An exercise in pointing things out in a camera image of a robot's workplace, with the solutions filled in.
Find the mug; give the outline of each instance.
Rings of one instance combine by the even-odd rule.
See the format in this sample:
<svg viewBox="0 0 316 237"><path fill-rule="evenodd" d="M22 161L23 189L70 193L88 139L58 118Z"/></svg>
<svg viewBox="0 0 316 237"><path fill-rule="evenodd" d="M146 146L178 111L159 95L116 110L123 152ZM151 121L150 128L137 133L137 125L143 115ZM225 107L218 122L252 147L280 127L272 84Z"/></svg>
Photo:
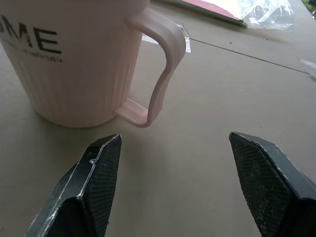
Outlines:
<svg viewBox="0 0 316 237"><path fill-rule="evenodd" d="M67 127L120 116L149 126L184 57L181 29L150 0L1 0L0 41L36 111ZM142 33L166 55L148 109L129 99Z"/></svg>

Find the clear plastic wrap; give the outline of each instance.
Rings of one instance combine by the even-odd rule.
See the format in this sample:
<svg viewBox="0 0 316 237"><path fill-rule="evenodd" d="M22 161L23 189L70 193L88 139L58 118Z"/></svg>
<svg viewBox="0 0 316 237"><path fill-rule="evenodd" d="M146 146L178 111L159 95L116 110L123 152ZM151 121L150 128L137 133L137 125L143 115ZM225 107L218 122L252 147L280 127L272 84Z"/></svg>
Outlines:
<svg viewBox="0 0 316 237"><path fill-rule="evenodd" d="M294 13L287 0L238 0L241 18L253 29L289 30Z"/></svg>

